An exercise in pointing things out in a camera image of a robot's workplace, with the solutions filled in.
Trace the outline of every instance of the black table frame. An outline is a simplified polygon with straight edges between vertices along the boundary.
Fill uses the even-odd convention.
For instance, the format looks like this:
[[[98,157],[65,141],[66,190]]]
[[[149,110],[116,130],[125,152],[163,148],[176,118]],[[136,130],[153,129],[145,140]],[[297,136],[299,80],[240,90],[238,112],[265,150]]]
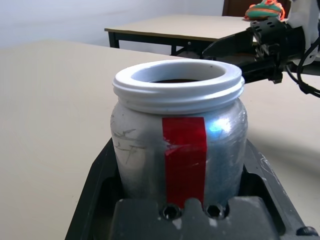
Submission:
[[[120,48],[119,41],[129,41],[129,42],[139,42],[139,43],[149,43],[149,44],[160,44],[171,46],[171,56],[177,56],[185,51],[196,52],[202,59],[202,52],[210,44],[214,42],[212,40],[201,40],[201,39],[190,39],[190,38],[178,38],[170,36],[160,36],[160,35],[144,35],[136,33],[124,33],[124,32],[114,32],[105,29],[109,34],[109,43],[111,48]]]

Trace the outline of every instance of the red tape strip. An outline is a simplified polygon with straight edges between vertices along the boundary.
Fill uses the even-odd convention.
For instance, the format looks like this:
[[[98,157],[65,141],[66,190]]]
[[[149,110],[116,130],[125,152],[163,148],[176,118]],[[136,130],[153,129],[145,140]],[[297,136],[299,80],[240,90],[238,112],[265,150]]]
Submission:
[[[184,207],[189,198],[204,201],[207,136],[203,117],[162,119],[165,151],[165,186],[168,203]]]

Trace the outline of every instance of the jar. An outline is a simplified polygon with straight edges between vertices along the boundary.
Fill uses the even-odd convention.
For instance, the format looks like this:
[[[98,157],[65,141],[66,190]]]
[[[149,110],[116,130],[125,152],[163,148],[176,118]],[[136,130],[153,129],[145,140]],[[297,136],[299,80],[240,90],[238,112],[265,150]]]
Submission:
[[[110,126],[127,196],[180,208],[189,198],[225,206],[236,196],[248,129],[244,83],[240,68],[211,60],[120,71]]]

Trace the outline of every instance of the wire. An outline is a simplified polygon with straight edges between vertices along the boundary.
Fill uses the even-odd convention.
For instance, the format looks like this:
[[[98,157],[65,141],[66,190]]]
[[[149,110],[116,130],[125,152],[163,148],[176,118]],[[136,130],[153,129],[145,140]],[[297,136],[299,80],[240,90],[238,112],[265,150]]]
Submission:
[[[296,77],[292,74],[292,72],[290,71],[290,68],[288,65],[285,65],[285,70],[288,73],[289,77],[296,83],[299,84],[298,79],[296,79]]]
[[[296,69],[296,76],[297,78],[295,78],[295,76],[292,74],[292,72],[290,71],[288,65],[285,66],[285,70],[287,71],[288,75],[290,76],[290,78],[299,85],[299,88],[301,89],[302,92],[304,92],[305,94],[311,94],[317,98],[320,98],[320,90],[314,88],[313,86],[310,86],[309,84],[305,83],[302,80],[301,74],[302,74],[302,67],[304,65],[304,62],[306,61],[307,57],[309,56],[309,54],[312,53],[312,51],[320,44],[320,36],[317,38],[317,40],[311,44],[310,48],[304,53],[304,55],[302,56],[298,67]]]

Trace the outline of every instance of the beige table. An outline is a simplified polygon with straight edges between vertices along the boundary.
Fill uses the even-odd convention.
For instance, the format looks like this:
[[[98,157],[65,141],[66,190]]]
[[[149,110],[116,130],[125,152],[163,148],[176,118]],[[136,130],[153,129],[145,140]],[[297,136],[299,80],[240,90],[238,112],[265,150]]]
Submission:
[[[200,52],[217,39],[246,30],[250,26],[243,17],[168,15],[122,26],[108,27],[110,47],[119,48],[119,40],[192,47]]]
[[[91,164],[111,137],[114,75],[173,58],[61,41],[0,50],[1,239],[65,238]],[[304,222],[320,231],[320,100],[286,75],[278,85],[247,85],[242,100],[249,138]]]

